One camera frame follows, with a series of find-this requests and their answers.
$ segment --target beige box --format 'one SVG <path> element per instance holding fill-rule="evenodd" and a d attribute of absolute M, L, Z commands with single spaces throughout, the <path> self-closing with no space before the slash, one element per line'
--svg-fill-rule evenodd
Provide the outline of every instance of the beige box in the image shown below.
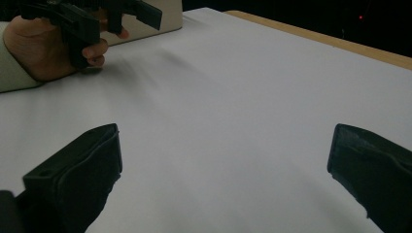
<path fill-rule="evenodd" d="M 183 10 L 182 0 L 144 0 L 144 2 L 159 8 L 163 12 L 161 19 L 160 30 L 144 24 L 134 16 L 125 15 L 122 19 L 122 25 L 130 33 L 130 37 L 126 40 L 119 39 L 116 35 L 103 32 L 101 37 L 106 39 L 110 46 L 134 41 L 157 34 L 162 34 L 182 28 Z"/>

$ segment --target human hand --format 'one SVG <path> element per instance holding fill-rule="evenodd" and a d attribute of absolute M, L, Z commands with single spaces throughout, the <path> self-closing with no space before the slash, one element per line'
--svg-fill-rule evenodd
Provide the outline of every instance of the human hand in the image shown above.
<path fill-rule="evenodd" d="M 105 14 L 96 16 L 100 18 L 101 31 L 107 30 Z M 118 36 L 125 39 L 128 32 L 123 29 Z M 15 17 L 5 29 L 3 39 L 13 57 L 37 81 L 50 82 L 78 71 L 70 64 L 68 46 L 62 42 L 60 28 L 51 25 L 48 19 Z M 100 39 L 100 43 L 84 48 L 82 54 L 90 66 L 100 67 L 108 47 L 107 42 Z"/>

